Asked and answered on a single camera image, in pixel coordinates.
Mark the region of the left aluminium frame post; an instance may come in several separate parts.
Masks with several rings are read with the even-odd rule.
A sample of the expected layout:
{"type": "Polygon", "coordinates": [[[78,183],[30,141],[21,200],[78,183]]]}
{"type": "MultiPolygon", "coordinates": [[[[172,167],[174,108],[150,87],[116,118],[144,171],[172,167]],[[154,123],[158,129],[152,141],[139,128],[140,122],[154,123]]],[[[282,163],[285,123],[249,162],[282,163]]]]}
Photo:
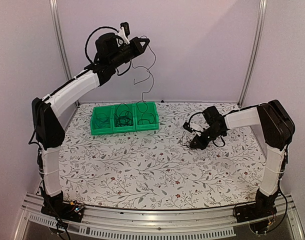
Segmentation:
{"type": "Polygon", "coordinates": [[[51,13],[51,19],[52,24],[54,28],[54,34],[55,39],[57,42],[57,47],[59,51],[60,60],[62,63],[63,71],[65,74],[66,80],[70,80],[72,77],[68,57],[65,49],[65,43],[60,23],[60,15],[59,15],[59,9],[58,9],[58,3],[56,0],[49,0],[49,6],[50,6],[50,13],[51,13]]]}

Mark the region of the green three-compartment plastic bin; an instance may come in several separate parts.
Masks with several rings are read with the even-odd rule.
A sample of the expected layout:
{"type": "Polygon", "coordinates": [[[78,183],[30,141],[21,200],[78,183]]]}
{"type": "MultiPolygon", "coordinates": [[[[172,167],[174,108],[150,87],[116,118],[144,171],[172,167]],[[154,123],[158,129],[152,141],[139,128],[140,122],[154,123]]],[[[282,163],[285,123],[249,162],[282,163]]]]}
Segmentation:
{"type": "Polygon", "coordinates": [[[159,115],[154,102],[120,103],[93,108],[90,120],[94,136],[159,129],[159,115]]]}

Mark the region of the floral patterned table mat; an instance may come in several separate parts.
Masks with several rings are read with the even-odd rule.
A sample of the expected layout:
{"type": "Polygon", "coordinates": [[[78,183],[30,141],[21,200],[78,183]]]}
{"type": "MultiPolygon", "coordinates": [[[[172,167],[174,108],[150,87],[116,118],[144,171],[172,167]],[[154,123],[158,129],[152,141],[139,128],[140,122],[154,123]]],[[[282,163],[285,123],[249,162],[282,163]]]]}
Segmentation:
{"type": "Polygon", "coordinates": [[[205,150],[183,129],[207,103],[158,103],[159,129],[94,136],[93,104],[82,104],[59,153],[63,197],[127,209],[194,209],[254,200],[266,163],[252,130],[230,130],[205,150]]]}

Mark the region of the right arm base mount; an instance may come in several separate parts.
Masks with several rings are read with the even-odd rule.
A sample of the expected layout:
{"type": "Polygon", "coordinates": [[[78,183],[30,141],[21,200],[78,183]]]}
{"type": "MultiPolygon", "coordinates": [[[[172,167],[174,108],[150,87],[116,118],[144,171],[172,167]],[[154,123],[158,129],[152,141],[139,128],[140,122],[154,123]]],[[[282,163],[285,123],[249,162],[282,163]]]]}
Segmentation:
{"type": "Polygon", "coordinates": [[[272,195],[266,196],[260,192],[260,190],[257,190],[254,203],[242,206],[236,205],[232,214],[238,223],[265,218],[265,220],[256,221],[249,225],[250,230],[253,233],[257,235],[265,234],[269,230],[269,226],[272,224],[272,221],[268,220],[268,217],[277,213],[275,199],[277,198],[278,193],[279,192],[277,191],[272,195]]]}

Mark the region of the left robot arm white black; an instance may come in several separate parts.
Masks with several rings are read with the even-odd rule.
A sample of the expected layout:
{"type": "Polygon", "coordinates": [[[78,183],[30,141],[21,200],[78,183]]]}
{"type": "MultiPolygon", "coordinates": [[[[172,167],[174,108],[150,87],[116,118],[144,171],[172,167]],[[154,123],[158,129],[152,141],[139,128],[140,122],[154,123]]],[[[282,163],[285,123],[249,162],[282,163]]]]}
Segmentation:
{"type": "Polygon", "coordinates": [[[61,202],[63,192],[60,185],[59,152],[65,131],[59,117],[82,96],[107,83],[117,73],[118,67],[142,55],[150,43],[147,37],[129,39],[130,28],[127,22],[121,23],[119,29],[103,26],[93,32],[102,29],[109,32],[95,41],[94,58],[86,56],[89,64],[65,84],[43,98],[36,97],[31,103],[33,133],[28,143],[38,146],[40,192],[48,200],[48,210],[56,217],[63,217],[67,213],[66,204],[61,202]]]}

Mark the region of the front aluminium rail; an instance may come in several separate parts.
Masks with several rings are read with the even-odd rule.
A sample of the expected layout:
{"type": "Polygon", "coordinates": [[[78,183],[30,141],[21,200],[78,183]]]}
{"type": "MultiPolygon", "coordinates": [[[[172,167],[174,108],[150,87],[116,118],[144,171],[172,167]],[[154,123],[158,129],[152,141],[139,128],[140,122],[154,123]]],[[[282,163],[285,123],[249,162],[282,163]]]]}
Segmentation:
{"type": "Polygon", "coordinates": [[[17,240],[304,240],[290,195],[275,201],[277,213],[251,221],[237,220],[237,207],[185,210],[129,210],[86,206],[81,222],[67,228],[41,212],[43,198],[28,193],[15,231],[17,240]]]}

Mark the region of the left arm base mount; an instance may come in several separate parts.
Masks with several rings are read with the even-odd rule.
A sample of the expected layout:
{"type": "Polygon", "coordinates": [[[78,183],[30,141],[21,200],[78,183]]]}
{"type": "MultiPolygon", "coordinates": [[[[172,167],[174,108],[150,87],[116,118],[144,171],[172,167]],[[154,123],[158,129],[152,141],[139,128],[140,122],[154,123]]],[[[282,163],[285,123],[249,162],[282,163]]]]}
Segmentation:
{"type": "Polygon", "coordinates": [[[71,202],[64,201],[63,192],[51,197],[47,195],[42,187],[39,188],[41,196],[43,198],[43,206],[41,213],[51,217],[55,217],[58,220],[67,220],[80,223],[82,221],[85,205],[79,203],[76,200],[71,202]]]}

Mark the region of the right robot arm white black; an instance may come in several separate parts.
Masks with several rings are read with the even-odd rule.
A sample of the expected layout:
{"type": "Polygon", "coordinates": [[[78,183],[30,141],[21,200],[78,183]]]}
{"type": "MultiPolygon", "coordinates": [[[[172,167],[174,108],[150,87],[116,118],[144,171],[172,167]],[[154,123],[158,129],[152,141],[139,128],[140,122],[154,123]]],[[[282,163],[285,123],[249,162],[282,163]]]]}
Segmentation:
{"type": "Polygon", "coordinates": [[[263,179],[258,193],[271,197],[280,189],[280,180],[288,163],[288,148],[295,133],[295,124],[282,104],[277,100],[246,108],[232,110],[222,115],[215,106],[201,112],[208,128],[192,123],[190,120],[183,128],[196,133],[190,142],[191,149],[204,150],[209,143],[223,138],[232,129],[260,126],[266,144],[267,156],[263,179]]]}

